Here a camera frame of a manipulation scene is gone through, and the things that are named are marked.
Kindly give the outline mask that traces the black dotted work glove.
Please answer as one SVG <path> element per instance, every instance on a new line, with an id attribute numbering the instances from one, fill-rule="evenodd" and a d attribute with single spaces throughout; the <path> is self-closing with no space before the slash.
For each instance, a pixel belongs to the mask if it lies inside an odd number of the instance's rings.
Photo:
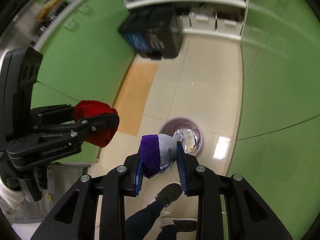
<path id="1" fill-rule="evenodd" d="M 26 199 L 38 202 L 48 187 L 48 165 L 19 171 L 8 162 L 1 162 L 1 202 L 13 209 Z"/>

